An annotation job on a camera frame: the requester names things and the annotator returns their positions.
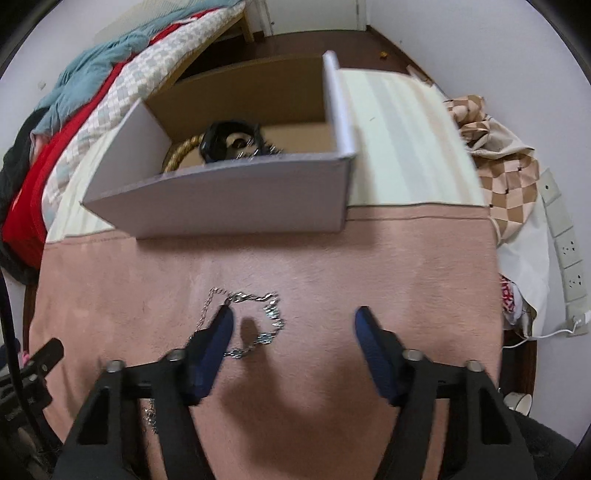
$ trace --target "checkered pillow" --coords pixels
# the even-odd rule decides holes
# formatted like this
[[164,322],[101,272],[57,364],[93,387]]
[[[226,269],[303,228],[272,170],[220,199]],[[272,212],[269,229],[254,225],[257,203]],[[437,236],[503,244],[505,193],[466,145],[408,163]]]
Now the checkered pillow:
[[472,153],[501,243],[521,228],[534,208],[540,178],[534,150],[485,113],[482,97],[469,95],[445,105]]

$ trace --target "black fabric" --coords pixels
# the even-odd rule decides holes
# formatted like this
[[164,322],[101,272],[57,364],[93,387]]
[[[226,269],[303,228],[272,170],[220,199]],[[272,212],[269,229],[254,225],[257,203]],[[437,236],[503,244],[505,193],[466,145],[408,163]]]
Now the black fabric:
[[[29,171],[31,130],[41,121],[47,110],[49,108],[41,108],[29,115],[19,130],[14,145],[4,155],[4,163],[0,171],[0,226],[4,225],[12,200],[21,190]],[[22,262],[1,238],[0,266],[15,280],[25,285],[36,283],[39,277],[39,272]]]
[[4,155],[2,171],[0,171],[0,223],[4,223],[13,198],[22,187],[29,171],[29,154],[31,150],[31,130],[41,121],[48,108],[35,110],[23,123],[18,131],[14,145]]
[[575,444],[547,426],[514,412],[527,449],[534,459],[538,480],[554,480],[574,453]]
[[0,267],[23,285],[34,285],[39,281],[39,270],[29,267],[20,257],[10,248],[0,235]]

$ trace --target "necklace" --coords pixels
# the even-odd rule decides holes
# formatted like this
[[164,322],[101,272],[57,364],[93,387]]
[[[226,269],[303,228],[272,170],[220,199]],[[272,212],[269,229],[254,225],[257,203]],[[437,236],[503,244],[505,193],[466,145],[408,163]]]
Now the necklace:
[[[203,324],[205,323],[205,319],[207,318],[207,311],[209,310],[209,306],[211,305],[213,298],[215,295],[225,295],[226,300],[224,304],[229,306],[231,303],[242,303],[245,301],[257,301],[259,303],[264,303],[263,311],[267,315],[267,318],[272,321],[272,325],[274,329],[270,332],[262,332],[246,347],[244,348],[232,348],[224,353],[224,356],[230,356],[237,360],[240,360],[251,353],[258,345],[269,345],[275,337],[279,334],[281,330],[285,328],[285,320],[281,317],[281,312],[277,307],[279,303],[279,294],[277,292],[270,292],[263,296],[258,296],[254,294],[243,293],[241,291],[233,293],[229,290],[225,290],[224,288],[213,287],[209,290],[209,295],[203,304],[203,308],[201,309],[201,316],[199,317],[199,321],[197,322],[197,326],[195,327],[195,331],[191,334],[187,343],[193,338],[195,333],[203,328]],[[152,428],[152,431],[158,434],[158,429],[156,428],[156,410],[154,408],[154,399],[149,399],[149,406],[144,409],[144,419]]]

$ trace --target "open box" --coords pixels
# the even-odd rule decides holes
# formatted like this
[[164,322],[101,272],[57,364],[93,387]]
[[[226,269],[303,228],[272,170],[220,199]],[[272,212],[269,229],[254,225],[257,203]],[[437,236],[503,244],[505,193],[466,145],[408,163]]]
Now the open box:
[[[136,238],[341,230],[356,148],[338,68],[334,52],[256,60],[138,101],[82,204]],[[160,173],[172,145],[229,119],[285,153]]]

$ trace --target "metal bolt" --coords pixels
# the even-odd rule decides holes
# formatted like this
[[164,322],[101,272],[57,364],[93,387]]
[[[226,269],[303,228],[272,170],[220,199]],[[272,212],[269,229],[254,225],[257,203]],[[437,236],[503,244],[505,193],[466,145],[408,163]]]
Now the metal bolt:
[[125,362],[123,360],[111,360],[109,363],[107,363],[107,371],[110,374],[114,374],[115,372],[123,370],[124,368]]
[[175,348],[168,354],[169,362],[178,362],[184,358],[184,350],[182,348]]
[[478,360],[468,360],[466,362],[466,368],[470,372],[482,372],[484,370],[484,367]]
[[423,359],[423,352],[419,350],[405,350],[402,352],[402,356],[411,362],[418,362]]

